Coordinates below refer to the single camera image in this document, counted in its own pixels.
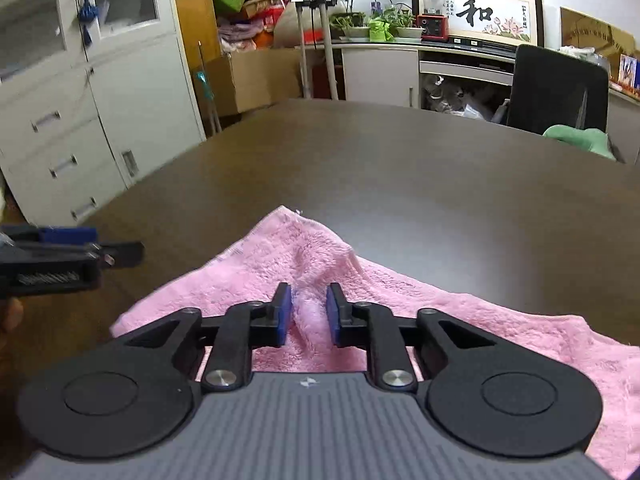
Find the person's left hand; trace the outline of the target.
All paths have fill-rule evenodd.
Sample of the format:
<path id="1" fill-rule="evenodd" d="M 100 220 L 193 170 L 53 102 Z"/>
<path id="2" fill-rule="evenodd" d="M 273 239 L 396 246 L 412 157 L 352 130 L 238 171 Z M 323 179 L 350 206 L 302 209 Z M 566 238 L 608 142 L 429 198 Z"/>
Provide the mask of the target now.
<path id="1" fill-rule="evenodd" d="M 11 333 L 24 318 L 24 306 L 17 298 L 2 299 L 0 304 L 0 348 L 8 343 Z"/>

